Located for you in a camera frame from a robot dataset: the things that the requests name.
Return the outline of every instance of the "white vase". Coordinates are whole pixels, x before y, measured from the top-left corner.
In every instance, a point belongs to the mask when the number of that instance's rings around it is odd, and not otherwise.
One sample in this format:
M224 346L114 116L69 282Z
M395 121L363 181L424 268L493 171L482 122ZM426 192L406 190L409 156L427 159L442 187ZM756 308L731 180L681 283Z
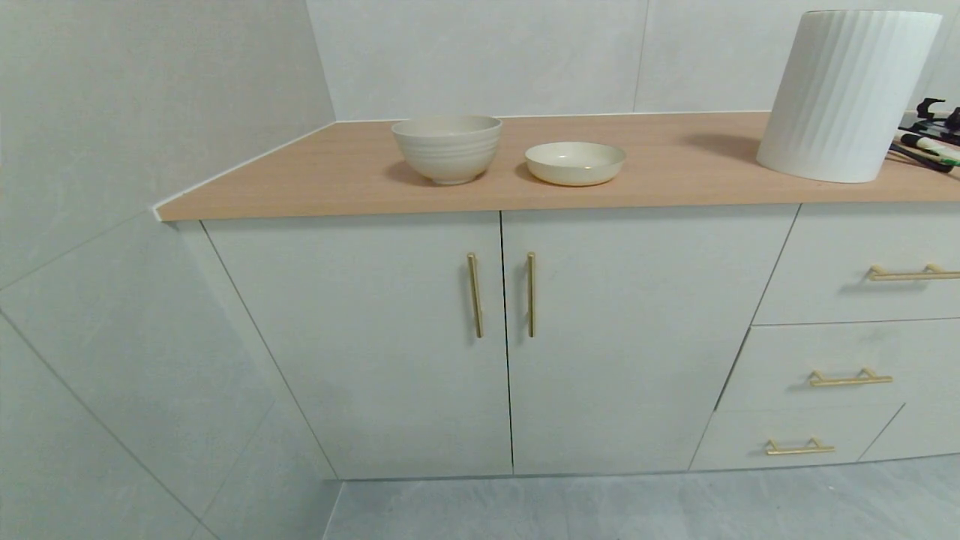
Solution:
M805 13L756 160L813 180L875 179L941 18L923 12Z

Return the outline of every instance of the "grey floor tile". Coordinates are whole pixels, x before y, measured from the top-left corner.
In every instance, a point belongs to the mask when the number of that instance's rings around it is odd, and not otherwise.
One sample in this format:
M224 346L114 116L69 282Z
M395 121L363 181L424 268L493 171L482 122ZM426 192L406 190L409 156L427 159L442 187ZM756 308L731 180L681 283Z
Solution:
M325 538L563 540L562 485L559 479L349 483Z
M358 482L326 540L960 539L960 454L638 477Z

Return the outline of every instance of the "gold handle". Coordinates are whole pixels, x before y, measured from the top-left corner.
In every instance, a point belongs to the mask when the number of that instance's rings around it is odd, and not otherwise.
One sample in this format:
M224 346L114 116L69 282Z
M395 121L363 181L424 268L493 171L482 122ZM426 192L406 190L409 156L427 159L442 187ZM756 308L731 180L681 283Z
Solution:
M810 386L853 386L855 384L880 384L893 381L893 377L889 375L879 376L869 367L861 369L856 377L846 379L826 379L818 370L813 370L813 373L810 374Z
M537 254L527 254L527 311L530 313L530 337L537 333L537 286L534 282Z
M938 264L928 264L923 272L891 274L879 264L870 267L871 282L926 282L930 280L960 280L960 272L948 272Z
M836 447L824 446L817 437L810 437L810 442L802 448L781 448L777 446L777 441L767 440L767 455L792 455L792 454L825 454L827 452L836 452Z
M473 296L473 321L477 329L477 337L483 337L483 309L480 307L480 283L477 281L477 255L467 254L467 265L470 268L470 294Z

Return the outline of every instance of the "shallow dish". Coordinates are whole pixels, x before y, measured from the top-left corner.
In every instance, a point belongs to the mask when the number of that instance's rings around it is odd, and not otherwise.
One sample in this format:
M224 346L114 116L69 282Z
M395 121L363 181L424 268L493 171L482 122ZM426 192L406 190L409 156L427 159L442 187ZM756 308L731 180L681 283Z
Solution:
M487 170L503 122L492 116L426 116L394 124L407 163L437 184L463 184Z
M527 168L544 182L597 185L620 172L627 153L595 142L550 142L527 150Z

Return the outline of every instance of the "wooden countertop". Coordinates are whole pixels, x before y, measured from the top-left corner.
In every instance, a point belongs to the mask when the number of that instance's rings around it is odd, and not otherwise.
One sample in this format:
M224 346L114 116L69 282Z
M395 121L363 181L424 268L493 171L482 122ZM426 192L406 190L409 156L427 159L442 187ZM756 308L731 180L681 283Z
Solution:
M890 157L866 184L828 184L756 164L767 113L507 118L490 169L440 186L414 172L394 122L334 124L158 207L163 221L509 209L580 209L824 202L960 201L960 173ZM527 171L527 148L557 140L622 147L608 184L560 187Z

